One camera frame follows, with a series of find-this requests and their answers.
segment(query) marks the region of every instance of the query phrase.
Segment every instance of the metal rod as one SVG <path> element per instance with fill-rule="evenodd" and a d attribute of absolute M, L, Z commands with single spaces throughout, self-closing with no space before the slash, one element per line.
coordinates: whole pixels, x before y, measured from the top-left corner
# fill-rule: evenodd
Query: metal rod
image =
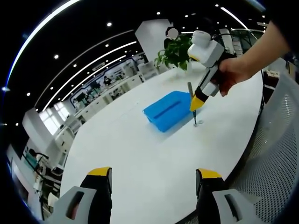
<path fill-rule="evenodd" d="M 189 93 L 190 93 L 190 96 L 191 96 L 191 100 L 192 100 L 192 98 L 193 98 L 192 84 L 190 82 L 188 82 L 187 84 L 188 84 L 188 90 L 189 90 Z M 194 118 L 194 126 L 197 126 L 197 123 L 196 123 L 196 111 L 192 111 L 192 114 L 193 114 L 193 118 Z"/>

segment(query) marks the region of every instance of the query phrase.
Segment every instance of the potted plant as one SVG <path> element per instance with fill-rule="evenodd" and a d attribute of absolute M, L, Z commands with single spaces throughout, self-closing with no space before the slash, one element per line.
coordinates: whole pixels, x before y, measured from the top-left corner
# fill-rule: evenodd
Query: potted plant
<path fill-rule="evenodd" d="M 165 64 L 169 68 L 170 64 L 187 71 L 190 58 L 188 49 L 192 45 L 191 38 L 187 35 L 178 35 L 172 40 L 166 49 L 158 52 L 158 57 L 155 59 L 155 66 L 159 69 L 160 64 Z"/>

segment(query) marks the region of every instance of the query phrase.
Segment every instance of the blue box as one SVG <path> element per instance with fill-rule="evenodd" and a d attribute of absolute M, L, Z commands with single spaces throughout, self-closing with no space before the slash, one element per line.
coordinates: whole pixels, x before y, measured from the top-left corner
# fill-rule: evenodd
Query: blue box
<path fill-rule="evenodd" d="M 161 132 L 166 132 L 191 113 L 190 103 L 189 93 L 174 91 L 145 108 L 143 113 Z"/>

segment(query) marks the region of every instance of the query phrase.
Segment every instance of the black ceiling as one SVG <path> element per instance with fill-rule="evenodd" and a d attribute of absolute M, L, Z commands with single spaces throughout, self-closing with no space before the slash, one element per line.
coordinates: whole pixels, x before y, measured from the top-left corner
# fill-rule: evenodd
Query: black ceiling
<path fill-rule="evenodd" d="M 5 21 L 2 27 L 5 41 L 2 46 L 4 58 L 1 67 L 1 86 L 5 85 L 14 58 L 26 40 L 24 37 L 28 36 L 48 14 L 65 2 L 29 0 L 8 3 L 7 13 L 2 18 L 2 21 Z M 215 4 L 230 10 L 248 28 L 261 29 L 262 27 L 256 22 L 269 21 L 267 17 L 262 18 L 260 12 L 242 0 L 150 2 L 80 0 L 51 20 L 26 47 L 11 74 L 8 83 L 11 91 L 1 98 L 1 121 L 11 126 L 16 122 L 21 123 L 24 113 L 36 103 L 36 108 L 41 111 L 57 89 L 82 67 L 112 49 L 136 41 L 134 32 L 142 21 L 167 18 L 179 31 L 193 31 L 196 27 L 213 30 L 224 28 L 225 25 L 229 28 L 243 28 L 220 7 L 215 7 Z M 207 23 L 204 17 L 209 18 L 211 23 Z M 113 23 L 111 27 L 106 26 L 109 21 Z M 75 61 L 76 68 L 71 64 L 53 81 L 50 85 L 54 87 L 53 90 L 46 89 L 53 78 L 81 53 L 113 35 L 131 29 L 134 31 L 104 42 L 83 54 Z M 112 61 L 124 55 L 125 50 L 135 52 L 142 49 L 137 43 L 118 50 L 98 62 Z M 55 54 L 59 54 L 58 60 L 53 58 Z M 64 97 L 72 89 L 72 84 L 76 85 L 82 81 L 87 76 L 87 71 L 95 65 L 97 63 L 67 84 L 50 105 L 56 103 L 58 98 Z"/>

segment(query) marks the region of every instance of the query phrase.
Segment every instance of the office chair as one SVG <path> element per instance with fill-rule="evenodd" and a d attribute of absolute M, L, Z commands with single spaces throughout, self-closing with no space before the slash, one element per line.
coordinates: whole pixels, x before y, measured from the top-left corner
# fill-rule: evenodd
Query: office chair
<path fill-rule="evenodd" d="M 261 113 L 248 160 L 231 188 L 250 198 L 263 222 L 274 223 L 298 198 L 298 158 L 299 86 L 281 73 Z"/>

